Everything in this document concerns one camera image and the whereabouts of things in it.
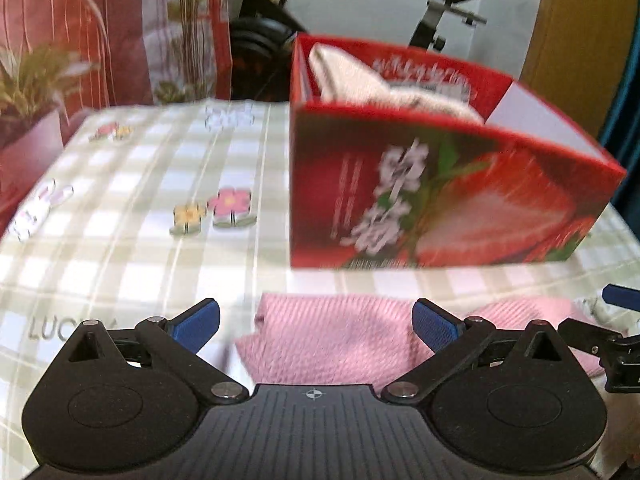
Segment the white knitted cloth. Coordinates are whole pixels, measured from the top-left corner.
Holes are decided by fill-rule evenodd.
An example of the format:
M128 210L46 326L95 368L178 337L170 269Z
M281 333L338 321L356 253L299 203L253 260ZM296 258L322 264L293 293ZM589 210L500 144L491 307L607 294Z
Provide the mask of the white knitted cloth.
M397 108L452 117L480 125L484 119L474 108L451 96L416 86L393 86L379 73L346 51L315 44L309 66L323 103Z

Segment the pink knitted cloth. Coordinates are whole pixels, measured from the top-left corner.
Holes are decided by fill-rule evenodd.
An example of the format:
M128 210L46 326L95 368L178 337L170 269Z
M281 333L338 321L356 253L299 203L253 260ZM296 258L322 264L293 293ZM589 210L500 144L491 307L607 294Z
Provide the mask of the pink knitted cloth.
M370 384L375 391L433 355L412 329L410 300L263 294L254 332L230 350L245 385Z

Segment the green checked bunny tablecloth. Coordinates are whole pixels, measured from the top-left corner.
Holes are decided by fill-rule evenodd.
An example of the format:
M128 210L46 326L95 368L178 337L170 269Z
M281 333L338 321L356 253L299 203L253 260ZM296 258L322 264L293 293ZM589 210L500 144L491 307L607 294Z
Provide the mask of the green checked bunny tablecloth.
M566 261L487 268L294 270L288 254L288 107L205 101L89 116L50 167L73 195L29 240L1 242L1 474L35 468L21 414L75 327L128 328L204 298L216 358L249 333L264 292L430 298L456 313L515 296L597 297L639 284L639 245L607 209Z

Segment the teal curtain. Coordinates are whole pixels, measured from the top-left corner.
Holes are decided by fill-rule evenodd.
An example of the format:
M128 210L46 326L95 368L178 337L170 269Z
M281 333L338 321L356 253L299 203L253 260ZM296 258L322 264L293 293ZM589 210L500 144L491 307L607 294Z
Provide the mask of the teal curtain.
M626 170L612 205L639 237L639 69L626 76L602 131L602 146Z

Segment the red strawberry cardboard box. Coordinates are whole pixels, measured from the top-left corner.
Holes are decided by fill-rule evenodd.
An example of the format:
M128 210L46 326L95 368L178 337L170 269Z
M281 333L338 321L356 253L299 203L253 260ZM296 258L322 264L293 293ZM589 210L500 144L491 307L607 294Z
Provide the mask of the red strawberry cardboard box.
M393 86L471 105L484 122L323 103L315 44ZM290 251L296 268L490 266L567 259L623 167L511 76L418 48L300 35L291 75Z

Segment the wooden door panel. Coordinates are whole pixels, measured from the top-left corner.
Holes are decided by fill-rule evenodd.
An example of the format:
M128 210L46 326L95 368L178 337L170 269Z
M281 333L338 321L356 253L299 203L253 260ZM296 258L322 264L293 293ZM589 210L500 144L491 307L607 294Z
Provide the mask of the wooden door panel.
M638 0L540 0L520 81L594 138L623 76Z

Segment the printed red backdrop cloth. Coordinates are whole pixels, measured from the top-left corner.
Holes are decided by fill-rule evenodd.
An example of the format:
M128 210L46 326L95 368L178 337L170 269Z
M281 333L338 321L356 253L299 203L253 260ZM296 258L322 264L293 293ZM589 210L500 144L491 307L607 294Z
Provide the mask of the printed red backdrop cloth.
M1 220L95 110L231 96L228 0L1 0Z

